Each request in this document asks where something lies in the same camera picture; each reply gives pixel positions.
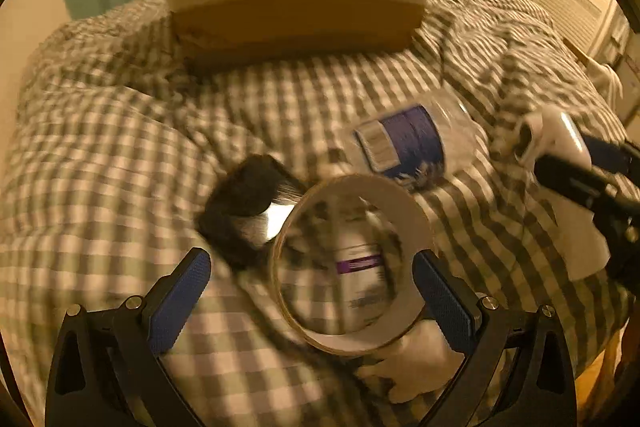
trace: checkered bedspread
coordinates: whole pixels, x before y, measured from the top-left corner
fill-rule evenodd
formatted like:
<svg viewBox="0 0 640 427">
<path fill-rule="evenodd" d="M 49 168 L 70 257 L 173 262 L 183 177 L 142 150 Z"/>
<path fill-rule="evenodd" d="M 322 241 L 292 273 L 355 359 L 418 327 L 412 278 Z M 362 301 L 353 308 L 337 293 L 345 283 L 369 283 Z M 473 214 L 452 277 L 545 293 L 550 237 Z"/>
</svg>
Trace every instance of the checkered bedspread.
<svg viewBox="0 0 640 427">
<path fill-rule="evenodd" d="M 444 83 L 488 146 L 465 172 L 416 196 L 441 256 L 508 307 L 552 302 L 581 373 L 622 325 L 630 297 L 604 273 L 567 279 L 548 202 L 520 168 L 498 161 L 498 146 L 541 103 L 561 105 L 595 136 L 619 141 L 625 131 L 546 12 L 527 0 L 429 0 L 414 45 L 398 54 L 194 78 L 164 0 L 140 0 L 56 31 L 20 96 L 2 187 L 0 330 L 36 423 L 65 309 L 144 294 L 201 246 L 213 256 L 212 279 L 163 362 L 206 425 L 415 425 L 434 396 L 392 406 L 349 363 L 303 344 L 261 279 L 232 275 L 194 217 L 247 154 L 269 153 L 313 183 L 322 165 L 345 160 L 347 124 Z M 323 316 L 322 298 L 310 305 Z"/>
</svg>

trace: white plastic container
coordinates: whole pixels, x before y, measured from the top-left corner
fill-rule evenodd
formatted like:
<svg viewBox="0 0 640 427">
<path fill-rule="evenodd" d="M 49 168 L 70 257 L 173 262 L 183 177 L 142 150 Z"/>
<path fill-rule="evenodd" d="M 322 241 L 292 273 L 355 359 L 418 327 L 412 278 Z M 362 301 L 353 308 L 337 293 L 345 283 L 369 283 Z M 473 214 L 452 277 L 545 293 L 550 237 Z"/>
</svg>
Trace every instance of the white plastic container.
<svg viewBox="0 0 640 427">
<path fill-rule="evenodd" d="M 453 90 L 441 87 L 349 126 L 343 140 L 354 171 L 417 190 L 466 168 L 475 158 L 478 132 Z"/>
</svg>

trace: tape roll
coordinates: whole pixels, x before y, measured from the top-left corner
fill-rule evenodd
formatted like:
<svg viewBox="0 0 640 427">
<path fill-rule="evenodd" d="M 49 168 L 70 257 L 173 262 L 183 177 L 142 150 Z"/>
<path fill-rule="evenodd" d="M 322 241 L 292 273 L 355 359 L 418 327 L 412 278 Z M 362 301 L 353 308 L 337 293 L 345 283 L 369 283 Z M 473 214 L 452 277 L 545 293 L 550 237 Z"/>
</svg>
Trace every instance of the tape roll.
<svg viewBox="0 0 640 427">
<path fill-rule="evenodd" d="M 282 248 L 292 224 L 316 203 L 334 196 L 358 196 L 377 207 L 395 227 L 402 254 L 401 280 L 389 308 L 373 324 L 343 335 L 328 335 L 302 327 L 287 308 L 278 278 Z M 414 284 L 412 261 L 415 253 L 427 248 L 435 251 L 427 216 L 404 188 L 387 178 L 371 174 L 334 178 L 307 191 L 284 222 L 269 257 L 273 297 L 284 319 L 312 346 L 334 355 L 366 355 L 402 337 L 418 319 L 424 300 Z"/>
</svg>

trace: plaid blanket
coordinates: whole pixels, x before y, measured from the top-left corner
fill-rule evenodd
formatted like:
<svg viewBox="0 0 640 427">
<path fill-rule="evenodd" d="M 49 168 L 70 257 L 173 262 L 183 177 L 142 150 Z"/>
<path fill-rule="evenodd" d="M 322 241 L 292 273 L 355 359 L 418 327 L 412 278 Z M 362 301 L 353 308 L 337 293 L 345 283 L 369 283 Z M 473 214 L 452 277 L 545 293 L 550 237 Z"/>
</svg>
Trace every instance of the plaid blanket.
<svg viewBox="0 0 640 427">
<path fill-rule="evenodd" d="M 510 308 L 551 302 L 580 374 L 623 324 L 630 297 L 605 273 L 568 280 L 551 207 L 522 169 L 500 160 L 500 144 L 542 103 L 561 105 L 595 136 L 620 141 L 625 131 L 545 11 L 527 0 L 429 0 L 401 53 L 194 78 L 164 0 L 139 0 L 56 31 L 34 55 L 20 96 L 2 188 L 0 330 L 36 424 L 66 308 L 143 295 L 200 246 L 212 254 L 212 279 L 162 360 L 206 425 L 415 425 L 433 395 L 391 405 L 353 376 L 358 361 L 306 346 L 259 274 L 233 275 L 195 232 L 194 217 L 249 153 L 269 153 L 313 183 L 322 166 L 345 161 L 345 126 L 445 83 L 488 145 L 467 170 L 416 195 L 441 256 L 476 292 Z M 322 328 L 325 294 L 304 295 Z"/>
</svg>

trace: roll of tape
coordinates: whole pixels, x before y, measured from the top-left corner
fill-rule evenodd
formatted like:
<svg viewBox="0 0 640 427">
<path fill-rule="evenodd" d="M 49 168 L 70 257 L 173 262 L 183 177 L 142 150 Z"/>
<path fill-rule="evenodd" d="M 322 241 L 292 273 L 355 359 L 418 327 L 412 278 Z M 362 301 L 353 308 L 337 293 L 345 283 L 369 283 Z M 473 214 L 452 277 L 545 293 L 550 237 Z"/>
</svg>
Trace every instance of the roll of tape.
<svg viewBox="0 0 640 427">
<path fill-rule="evenodd" d="M 307 330 L 289 312 L 282 296 L 278 264 L 290 227 L 316 203 L 334 196 L 359 196 L 377 207 L 396 229 L 401 254 L 402 273 L 396 298 L 373 324 L 343 335 L 328 335 Z M 414 285 L 412 260 L 415 253 L 434 250 L 427 217 L 404 188 L 382 176 L 350 174 L 315 185 L 293 208 L 278 234 L 269 257 L 271 290 L 284 319 L 312 346 L 334 355 L 357 357 L 371 353 L 402 337 L 417 320 L 424 300 Z"/>
</svg>

